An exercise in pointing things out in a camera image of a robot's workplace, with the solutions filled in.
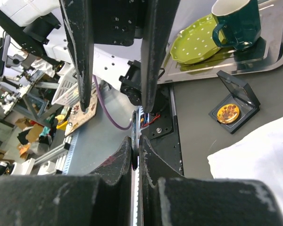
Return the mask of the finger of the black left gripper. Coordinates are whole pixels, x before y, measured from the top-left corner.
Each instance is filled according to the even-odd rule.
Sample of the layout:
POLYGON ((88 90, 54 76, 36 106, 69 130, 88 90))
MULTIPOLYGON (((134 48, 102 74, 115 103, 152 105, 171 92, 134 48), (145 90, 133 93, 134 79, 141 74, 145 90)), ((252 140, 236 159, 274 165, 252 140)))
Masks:
POLYGON ((68 52, 75 66, 81 110, 90 105, 93 69, 93 21, 90 0, 59 2, 68 42, 68 52))
POLYGON ((179 0, 149 0, 141 44, 141 103, 146 113, 153 110, 158 73, 178 9, 179 0))

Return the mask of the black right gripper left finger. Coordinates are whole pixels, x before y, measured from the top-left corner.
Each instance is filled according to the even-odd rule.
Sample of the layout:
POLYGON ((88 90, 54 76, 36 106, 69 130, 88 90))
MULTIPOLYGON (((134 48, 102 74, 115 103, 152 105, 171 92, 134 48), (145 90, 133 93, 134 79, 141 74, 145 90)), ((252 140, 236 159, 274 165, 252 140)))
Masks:
POLYGON ((0 226, 128 226, 131 139, 83 176, 0 176, 0 226))

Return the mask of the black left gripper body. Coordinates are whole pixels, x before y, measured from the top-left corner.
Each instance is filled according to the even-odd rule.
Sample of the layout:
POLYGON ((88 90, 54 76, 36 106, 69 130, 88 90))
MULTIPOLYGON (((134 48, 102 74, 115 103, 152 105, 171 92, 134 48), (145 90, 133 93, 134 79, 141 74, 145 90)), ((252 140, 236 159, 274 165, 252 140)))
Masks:
POLYGON ((151 0, 89 1, 89 44, 131 46, 148 34, 151 0))

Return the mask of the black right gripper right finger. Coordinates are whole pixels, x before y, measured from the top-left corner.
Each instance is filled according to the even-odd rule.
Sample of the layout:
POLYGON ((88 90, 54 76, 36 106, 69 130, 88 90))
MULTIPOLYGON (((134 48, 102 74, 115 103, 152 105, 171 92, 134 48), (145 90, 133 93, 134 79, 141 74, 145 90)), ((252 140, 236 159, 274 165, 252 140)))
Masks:
POLYGON ((142 226, 283 226, 283 213, 261 181, 185 178, 139 141, 142 226))

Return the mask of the yellow sunflower brooch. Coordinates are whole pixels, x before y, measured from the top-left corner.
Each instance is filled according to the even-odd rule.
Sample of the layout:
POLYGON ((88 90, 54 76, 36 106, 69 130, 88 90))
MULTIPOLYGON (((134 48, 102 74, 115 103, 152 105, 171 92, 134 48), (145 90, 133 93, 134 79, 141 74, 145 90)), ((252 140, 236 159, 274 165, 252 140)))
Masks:
POLYGON ((230 124, 238 119, 240 109, 235 104, 222 106, 217 112, 217 120, 222 124, 230 124))

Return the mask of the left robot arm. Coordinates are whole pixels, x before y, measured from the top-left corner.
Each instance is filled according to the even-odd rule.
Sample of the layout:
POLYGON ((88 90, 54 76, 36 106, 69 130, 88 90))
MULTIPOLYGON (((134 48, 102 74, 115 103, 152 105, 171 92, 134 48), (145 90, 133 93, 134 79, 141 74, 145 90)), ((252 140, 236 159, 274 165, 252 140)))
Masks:
POLYGON ((57 68, 70 64, 86 109, 92 76, 158 113, 159 72, 177 0, 0 0, 0 29, 21 50, 57 68))

